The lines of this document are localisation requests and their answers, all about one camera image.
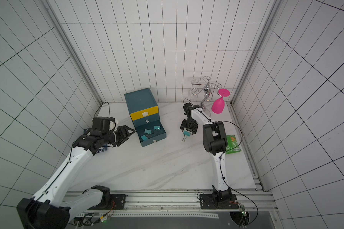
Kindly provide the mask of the teal bottom drawer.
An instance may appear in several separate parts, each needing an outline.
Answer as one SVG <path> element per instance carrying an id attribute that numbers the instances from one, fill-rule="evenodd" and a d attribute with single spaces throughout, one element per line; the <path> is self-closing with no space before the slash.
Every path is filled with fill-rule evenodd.
<path id="1" fill-rule="evenodd" d="M 142 147 L 146 147 L 167 137 L 167 133 L 160 120 L 135 127 Z"/>

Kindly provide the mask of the teal drawer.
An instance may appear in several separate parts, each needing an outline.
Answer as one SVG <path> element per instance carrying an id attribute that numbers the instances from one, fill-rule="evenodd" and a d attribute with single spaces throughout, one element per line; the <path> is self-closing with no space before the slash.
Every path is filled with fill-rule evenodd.
<path id="1" fill-rule="evenodd" d="M 140 127 L 140 126 L 146 125 L 148 123 L 155 122 L 159 119 L 160 119 L 160 115 L 159 115 L 159 113 L 156 113 L 156 114 L 153 114 L 150 116 L 143 117 L 141 119 L 134 120 L 133 124 L 135 127 Z"/>
<path id="2" fill-rule="evenodd" d="M 160 120 L 135 127 L 142 147 L 146 147 L 167 137 L 167 133 Z"/>

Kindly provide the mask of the yellow top drawer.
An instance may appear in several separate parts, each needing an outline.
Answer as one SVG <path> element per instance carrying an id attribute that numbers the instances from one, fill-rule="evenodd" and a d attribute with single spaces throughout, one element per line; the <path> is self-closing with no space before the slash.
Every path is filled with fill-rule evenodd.
<path id="1" fill-rule="evenodd" d="M 157 114 L 158 112 L 159 112 L 159 107 L 158 106 L 153 106 L 153 107 L 150 107 L 150 108 L 147 108 L 147 109 L 144 109 L 144 110 L 133 112 L 133 113 L 130 114 L 130 116 L 131 116 L 131 119 L 133 121 L 135 121 L 135 120 L 138 120 L 138 119 L 142 119 L 142 118 L 145 118 L 145 117 Z"/>

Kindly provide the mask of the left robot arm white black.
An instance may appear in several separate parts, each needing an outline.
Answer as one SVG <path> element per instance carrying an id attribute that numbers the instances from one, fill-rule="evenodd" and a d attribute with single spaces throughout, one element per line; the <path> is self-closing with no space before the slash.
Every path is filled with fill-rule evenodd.
<path id="1" fill-rule="evenodd" d="M 93 186 L 75 200 L 64 202 L 70 185 L 81 169 L 105 145 L 119 147 L 135 130 L 113 117 L 95 117 L 92 127 L 73 142 L 70 153 L 58 170 L 31 197 L 23 198 L 16 209 L 25 229 L 64 229 L 80 213 L 90 208 L 114 207 L 110 189 Z"/>

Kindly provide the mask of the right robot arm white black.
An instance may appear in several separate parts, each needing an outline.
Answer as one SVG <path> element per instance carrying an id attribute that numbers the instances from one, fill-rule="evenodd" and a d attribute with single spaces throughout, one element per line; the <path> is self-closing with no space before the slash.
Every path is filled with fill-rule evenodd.
<path id="1" fill-rule="evenodd" d="M 239 209 L 237 197 L 232 193 L 232 188 L 226 181 L 225 155 L 228 140 L 224 123 L 211 119 L 199 105 L 193 105 L 190 101 L 183 104 L 183 110 L 186 119 L 180 126 L 183 133 L 182 141 L 195 135 L 201 128 L 203 146 L 209 153 L 213 166 L 215 180 L 212 185 L 212 193 L 204 194 L 201 191 L 197 193 L 200 207 L 205 210 Z"/>

